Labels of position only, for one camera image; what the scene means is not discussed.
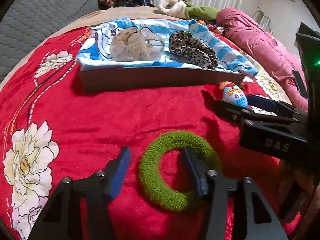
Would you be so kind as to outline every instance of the pink blanket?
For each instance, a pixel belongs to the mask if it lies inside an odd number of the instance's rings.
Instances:
[[[292,104],[308,111],[308,100],[303,98],[293,79],[292,70],[299,71],[305,87],[304,73],[297,56],[265,32],[250,16],[234,8],[225,8],[217,14],[217,23],[230,26],[226,37],[257,60],[268,74],[282,86]]]

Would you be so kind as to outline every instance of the green ring toy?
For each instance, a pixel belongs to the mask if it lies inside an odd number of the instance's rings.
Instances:
[[[161,157],[168,151],[192,147],[200,152],[210,169],[221,171],[220,160],[209,143],[198,135],[185,131],[168,132],[160,135],[153,141],[140,160],[140,180],[149,197],[162,207],[182,211],[197,204],[192,191],[187,193],[171,189],[161,178],[159,162]]]

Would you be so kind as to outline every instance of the gray quilted mat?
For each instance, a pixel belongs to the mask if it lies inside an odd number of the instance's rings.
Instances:
[[[0,82],[51,34],[97,10],[97,0],[15,0],[0,22]]]

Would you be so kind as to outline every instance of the flower pattern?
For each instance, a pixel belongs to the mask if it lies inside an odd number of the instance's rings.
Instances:
[[[39,129],[32,123],[26,132],[15,131],[3,160],[4,176],[13,186],[12,225],[22,239],[28,238],[52,186],[48,165],[58,156],[59,146],[51,137],[46,121]]]
[[[49,55],[45,61],[37,69],[35,78],[42,76],[52,69],[58,68],[62,64],[65,64],[73,59],[72,54],[68,54],[67,51],[61,51],[59,54]]]
[[[267,98],[267,99],[270,99],[268,97],[264,97],[262,95],[257,95],[258,97],[262,97],[262,98]],[[255,106],[251,106],[252,110],[257,113],[257,114],[267,114],[267,115],[274,115],[274,116],[277,116],[275,113],[273,112],[267,112],[266,110],[263,110],[263,109],[260,109],[260,108],[257,108]]]
[[[281,94],[277,85],[274,83],[273,79],[267,74],[265,70],[259,72],[256,77],[257,83],[263,88],[265,93],[270,96],[271,99],[279,101],[282,99]]]

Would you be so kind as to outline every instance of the red blanket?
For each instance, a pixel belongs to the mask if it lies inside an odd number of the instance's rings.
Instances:
[[[49,39],[0,92],[0,216],[17,239],[28,237],[63,177],[90,176],[125,145],[132,150],[132,162],[121,194],[109,205],[117,239],[197,239],[206,207],[164,210],[148,199],[138,177],[147,146],[173,130],[207,139],[224,175],[252,177],[277,212],[278,160],[239,147],[238,128],[206,107],[203,86],[85,94],[74,58],[89,34],[90,29],[81,28]],[[257,83],[245,86],[246,94],[267,96]],[[178,152],[166,154],[160,170],[172,188],[189,189]],[[226,239],[231,239],[231,207]]]

